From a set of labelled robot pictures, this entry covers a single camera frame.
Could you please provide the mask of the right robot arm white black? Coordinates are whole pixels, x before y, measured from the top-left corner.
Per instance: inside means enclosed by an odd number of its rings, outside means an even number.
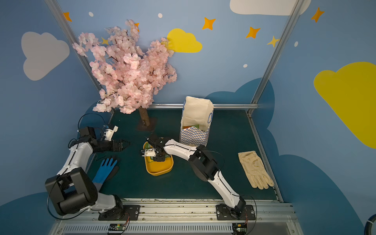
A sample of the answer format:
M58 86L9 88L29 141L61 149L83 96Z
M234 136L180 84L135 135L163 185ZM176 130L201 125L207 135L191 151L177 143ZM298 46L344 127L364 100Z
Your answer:
M165 161L167 156L176 156L189 162L195 175L210 183L222 197L224 204L234 219L244 215L246 202L224 178L217 161L204 145L188 146L172 138L157 137L152 134L147 138L149 148L141 150L141 156L151 157L156 162Z

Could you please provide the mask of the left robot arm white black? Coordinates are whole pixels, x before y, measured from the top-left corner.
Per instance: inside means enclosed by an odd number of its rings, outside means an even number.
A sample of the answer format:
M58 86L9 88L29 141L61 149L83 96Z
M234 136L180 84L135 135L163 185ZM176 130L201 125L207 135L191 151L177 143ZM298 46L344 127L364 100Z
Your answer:
M68 148L70 154L56 176L46 180L48 192L47 206L53 205L56 213L48 209L57 220L66 220L69 214L76 218L83 212L99 213L99 220L129 219L121 199L117 195L100 192L105 181L111 179L119 170L118 159L103 159L93 179L86 173L86 168L93 154L102 152L121 152L126 148L123 140L113 140L118 127L106 126L104 137L98 140L94 128L79 129L80 137L72 140Z

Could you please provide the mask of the yellow plastic tray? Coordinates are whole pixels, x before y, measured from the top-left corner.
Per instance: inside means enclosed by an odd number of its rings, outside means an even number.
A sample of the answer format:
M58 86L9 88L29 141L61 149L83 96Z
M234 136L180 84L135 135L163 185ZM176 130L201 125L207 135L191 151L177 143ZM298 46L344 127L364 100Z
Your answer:
M173 160L172 155L170 155L170 158L168 158L165 162L159 162L159 163L157 162L148 163L146 160L146 157L144 157L144 159L145 159L147 172L153 176L160 176L160 175L169 173L172 170L173 165L174 165L174 160Z

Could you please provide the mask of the blue grey work glove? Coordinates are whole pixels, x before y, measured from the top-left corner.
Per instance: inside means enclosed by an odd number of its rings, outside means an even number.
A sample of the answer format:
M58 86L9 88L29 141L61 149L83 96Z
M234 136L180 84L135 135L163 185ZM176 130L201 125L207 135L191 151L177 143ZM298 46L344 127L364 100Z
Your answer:
M100 167L92 180L94 186L97 189L97 192L101 190L104 182L117 167L117 163L118 160L114 158L106 158L102 160Z

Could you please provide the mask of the pink cherry blossom tree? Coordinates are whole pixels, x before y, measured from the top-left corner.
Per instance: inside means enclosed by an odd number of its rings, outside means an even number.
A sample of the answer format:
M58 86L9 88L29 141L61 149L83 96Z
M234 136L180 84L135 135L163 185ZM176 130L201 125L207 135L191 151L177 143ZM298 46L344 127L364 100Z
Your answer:
M72 47L81 56L91 53L89 63L95 79L102 89L95 112L110 112L115 108L123 114L139 111L141 119L149 125L147 109L153 97L167 84L177 79L176 69L168 62L174 52L167 48L168 39L151 42L146 52L137 45L139 27L127 20L128 29L108 28L107 40L99 40L93 33L81 33Z

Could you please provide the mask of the left circuit board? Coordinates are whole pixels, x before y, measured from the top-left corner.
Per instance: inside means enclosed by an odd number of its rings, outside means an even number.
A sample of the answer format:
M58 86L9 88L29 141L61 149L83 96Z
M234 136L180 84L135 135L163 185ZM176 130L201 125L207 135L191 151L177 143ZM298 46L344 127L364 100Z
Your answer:
M110 224L108 227L108 233L122 233L124 229L124 224Z

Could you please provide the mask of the circuit board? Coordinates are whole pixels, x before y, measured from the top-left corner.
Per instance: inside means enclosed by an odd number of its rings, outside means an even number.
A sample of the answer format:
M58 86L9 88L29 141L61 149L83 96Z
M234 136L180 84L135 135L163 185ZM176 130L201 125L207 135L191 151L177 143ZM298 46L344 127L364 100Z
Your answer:
M110 224L108 227L108 233L122 233L124 229L124 224Z
M232 229L232 235L246 235L248 232L248 226L244 223L233 223Z

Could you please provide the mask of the back horizontal aluminium bar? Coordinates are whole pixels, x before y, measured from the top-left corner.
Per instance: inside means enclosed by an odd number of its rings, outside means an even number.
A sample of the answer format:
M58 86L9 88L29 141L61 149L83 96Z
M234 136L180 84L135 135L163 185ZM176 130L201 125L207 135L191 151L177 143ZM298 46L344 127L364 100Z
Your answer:
M149 109L183 109L183 103L153 103L149 106ZM259 106L257 104L214 104L214 109L231 109L231 110L254 110Z

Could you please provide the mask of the beige fabric glove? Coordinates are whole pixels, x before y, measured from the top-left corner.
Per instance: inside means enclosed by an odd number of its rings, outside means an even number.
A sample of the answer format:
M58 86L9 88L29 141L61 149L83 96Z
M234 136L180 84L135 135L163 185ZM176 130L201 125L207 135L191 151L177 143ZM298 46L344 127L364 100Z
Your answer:
M262 159L255 151L240 152L238 157L252 188L267 190L275 186L266 172Z

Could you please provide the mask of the right circuit board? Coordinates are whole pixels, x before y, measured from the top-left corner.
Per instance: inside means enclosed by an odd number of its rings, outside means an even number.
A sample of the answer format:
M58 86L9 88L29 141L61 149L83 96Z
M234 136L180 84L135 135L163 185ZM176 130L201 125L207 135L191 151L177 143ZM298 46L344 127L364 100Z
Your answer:
M232 229L232 235L246 235L248 232L248 226L244 223L233 223Z

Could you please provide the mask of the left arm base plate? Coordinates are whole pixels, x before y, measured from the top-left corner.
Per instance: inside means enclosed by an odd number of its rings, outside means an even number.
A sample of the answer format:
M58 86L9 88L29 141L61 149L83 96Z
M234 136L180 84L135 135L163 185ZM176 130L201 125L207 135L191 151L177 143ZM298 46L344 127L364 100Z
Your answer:
M140 215L140 205L123 205L114 207L99 214L99 221L137 221Z

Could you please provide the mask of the aluminium front rail frame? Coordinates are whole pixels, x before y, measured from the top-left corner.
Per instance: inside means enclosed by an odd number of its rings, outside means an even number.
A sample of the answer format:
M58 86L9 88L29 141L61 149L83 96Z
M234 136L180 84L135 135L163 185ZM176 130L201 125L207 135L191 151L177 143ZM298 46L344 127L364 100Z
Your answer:
M248 226L247 235L301 235L303 230L293 206L275 200L247 200L256 220L217 220L215 199L133 199L124 205L140 205L137 221L99 221L97 212L56 222L51 235L232 235L233 223ZM108 233L110 224L124 224L122 233Z

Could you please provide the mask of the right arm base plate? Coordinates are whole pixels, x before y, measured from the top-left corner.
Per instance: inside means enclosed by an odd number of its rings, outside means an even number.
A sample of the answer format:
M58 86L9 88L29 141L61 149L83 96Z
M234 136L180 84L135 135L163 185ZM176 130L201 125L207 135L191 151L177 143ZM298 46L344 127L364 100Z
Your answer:
M215 210L217 220L256 220L256 210L252 205L245 205L245 208L238 212L225 204L218 204Z

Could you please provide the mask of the slanted aluminium post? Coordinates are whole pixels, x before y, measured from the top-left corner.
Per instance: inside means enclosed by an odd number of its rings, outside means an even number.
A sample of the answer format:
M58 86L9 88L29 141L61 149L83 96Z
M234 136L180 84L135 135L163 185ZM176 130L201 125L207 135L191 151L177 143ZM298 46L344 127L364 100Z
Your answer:
M60 5L58 4L58 2L55 1L55 0L45 0L45 3L47 4L47 7L49 8L52 15L54 16L54 18L58 22L60 28L64 32L68 42L71 45L73 43L78 43L77 37L75 36L73 30L71 29L71 27L69 25L69 21L66 19L66 17L64 15ZM76 50L73 50L73 52L75 52L75 54L77 55L79 61L81 62L84 70L86 71L87 75L89 76L90 80L92 81L94 87L99 92L102 89L102 87L92 74L91 67L89 65L89 60L86 57L79 55Z
M256 108L249 108L247 110L247 116L250 118L253 111L255 109L258 108L258 102L259 102L259 99L261 98L261 95L273 73L273 70L275 68L275 66L277 65L278 63L278 60L289 40L289 37L291 35L291 33L293 32L293 29L298 21L298 18L299 16L301 15L300 12L301 12L301 9L303 8L303 5L304 5L305 1L304 0L298 0L296 1L296 3L294 4L293 8L292 8L292 12L287 20L287 23L282 31L282 34L281 34L281 37L280 37L280 40L277 44L277 46L275 47L274 51L273 51L273 54L272 54L272 57L269 61L269 64L265 70L265 73L263 75L263 77L261 78L261 81L256 89L256 92L252 98L252 101L251 101L251 104L252 105L255 105Z

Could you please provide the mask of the right slanted aluminium post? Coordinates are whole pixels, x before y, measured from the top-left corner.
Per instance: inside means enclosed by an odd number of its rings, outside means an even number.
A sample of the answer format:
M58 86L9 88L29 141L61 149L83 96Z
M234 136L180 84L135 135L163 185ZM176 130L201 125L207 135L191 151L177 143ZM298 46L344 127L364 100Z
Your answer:
M255 109L258 108L258 102L259 102L259 99L261 98L261 95L273 73L273 70L275 68L275 66L277 65L278 63L278 60L289 40L289 37L291 35L291 33L293 32L293 29L298 21L298 18L299 16L301 15L300 12L301 12L301 9L303 8L303 5L304 5L305 1L304 0L298 0L296 1L296 3L294 4L293 8L292 8L292 12L287 20L287 23L282 31L282 34L281 34L281 37L280 37L280 40L277 44L277 46L275 47L274 51L273 51L273 54L272 54L272 57L269 61L269 64L265 70L265 73L263 75L263 77L261 78L261 81L256 89L256 92L252 98L252 101L251 101L251 104L252 105L255 105L256 108L249 108L247 110L247 116L250 118L253 111Z

